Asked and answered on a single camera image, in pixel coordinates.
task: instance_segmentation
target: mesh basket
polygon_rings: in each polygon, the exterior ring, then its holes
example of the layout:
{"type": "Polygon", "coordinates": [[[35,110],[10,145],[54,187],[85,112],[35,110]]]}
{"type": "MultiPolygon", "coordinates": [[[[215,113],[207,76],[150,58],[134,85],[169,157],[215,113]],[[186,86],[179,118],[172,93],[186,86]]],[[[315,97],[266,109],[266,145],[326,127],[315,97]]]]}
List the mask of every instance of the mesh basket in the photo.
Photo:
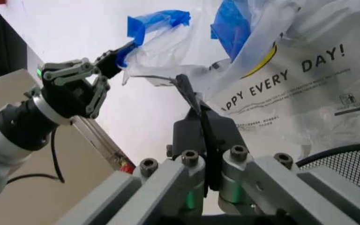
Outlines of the mesh basket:
{"type": "Polygon", "coordinates": [[[307,157],[296,164],[302,170],[320,165],[327,166],[360,186],[360,144],[324,151],[307,157]]]}

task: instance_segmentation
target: yellow curved logo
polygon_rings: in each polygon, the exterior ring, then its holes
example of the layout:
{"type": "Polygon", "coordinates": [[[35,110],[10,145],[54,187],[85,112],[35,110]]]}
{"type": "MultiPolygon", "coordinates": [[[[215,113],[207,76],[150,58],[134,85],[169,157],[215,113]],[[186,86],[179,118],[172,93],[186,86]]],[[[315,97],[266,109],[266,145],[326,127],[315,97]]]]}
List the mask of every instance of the yellow curved logo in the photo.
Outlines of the yellow curved logo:
{"type": "Polygon", "coordinates": [[[265,58],[249,73],[247,73],[245,76],[243,76],[241,79],[246,78],[248,76],[251,76],[256,71],[260,70],[262,67],[264,67],[272,58],[275,56],[276,52],[278,51],[277,45],[275,45],[272,50],[265,56],[265,58]]]}

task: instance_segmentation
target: blue tape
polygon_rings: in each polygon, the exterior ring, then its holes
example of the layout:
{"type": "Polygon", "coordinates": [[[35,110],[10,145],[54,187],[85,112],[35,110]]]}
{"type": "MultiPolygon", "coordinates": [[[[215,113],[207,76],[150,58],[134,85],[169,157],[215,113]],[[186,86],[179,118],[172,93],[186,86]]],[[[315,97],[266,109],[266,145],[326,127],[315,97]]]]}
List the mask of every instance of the blue tape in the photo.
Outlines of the blue tape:
{"type": "Polygon", "coordinates": [[[223,0],[210,28],[210,37],[219,39],[232,61],[251,34],[248,20],[241,15],[233,0],[223,0]]]}
{"type": "Polygon", "coordinates": [[[189,25],[190,13],[180,10],[165,10],[137,17],[127,17],[127,37],[134,38],[134,43],[140,46],[144,43],[145,34],[160,28],[179,24],[189,25]]]}

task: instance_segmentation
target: robotic arm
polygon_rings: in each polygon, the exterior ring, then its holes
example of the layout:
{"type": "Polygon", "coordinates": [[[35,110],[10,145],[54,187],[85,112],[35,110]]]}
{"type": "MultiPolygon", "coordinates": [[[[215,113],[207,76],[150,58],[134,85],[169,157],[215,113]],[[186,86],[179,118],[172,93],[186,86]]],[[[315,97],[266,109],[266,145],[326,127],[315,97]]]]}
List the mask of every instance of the robotic arm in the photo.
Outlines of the robotic arm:
{"type": "Polygon", "coordinates": [[[33,151],[49,142],[49,134],[59,125],[71,124],[73,116],[95,119],[106,93],[108,79],[118,74],[124,53],[132,42],[107,51],[94,63],[88,59],[46,63],[37,72],[43,88],[27,93],[28,100],[0,110],[0,193],[8,176],[16,171],[33,151]],[[86,78],[97,75],[93,84],[86,78]]]}

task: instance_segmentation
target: transparent plastic bag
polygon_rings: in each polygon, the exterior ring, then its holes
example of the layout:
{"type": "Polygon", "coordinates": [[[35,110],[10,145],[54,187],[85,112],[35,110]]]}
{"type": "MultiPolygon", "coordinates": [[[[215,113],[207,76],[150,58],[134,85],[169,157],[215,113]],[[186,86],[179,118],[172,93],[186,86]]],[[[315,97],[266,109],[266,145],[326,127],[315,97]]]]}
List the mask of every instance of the transparent plastic bag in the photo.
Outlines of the transparent plastic bag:
{"type": "Polygon", "coordinates": [[[329,147],[360,142],[360,0],[206,1],[190,15],[188,26],[158,29],[132,51],[125,80],[186,74],[244,135],[329,147]]]}
{"type": "MultiPolygon", "coordinates": [[[[229,56],[220,43],[211,39],[210,32],[202,32],[210,29],[214,21],[210,16],[218,9],[218,6],[206,3],[202,9],[190,11],[189,26],[179,24],[170,29],[159,30],[154,38],[127,55],[123,83],[131,76],[175,78],[178,74],[186,74],[199,96],[203,100],[209,100],[259,64],[271,50],[273,42],[291,25],[299,10],[298,5],[303,1],[265,2],[259,10],[255,10],[255,17],[251,17],[255,21],[249,21],[256,24],[255,31],[247,36],[248,39],[238,54],[231,54],[233,63],[230,63],[229,56]]],[[[241,0],[236,0],[235,3],[247,4],[241,0]]],[[[234,41],[243,43],[246,36],[240,37],[241,40],[234,41]]],[[[170,85],[165,80],[149,80],[157,86],[170,85]]]]}
{"type": "Polygon", "coordinates": [[[307,2],[270,58],[210,105],[245,135],[360,143],[360,0],[307,2]]]}

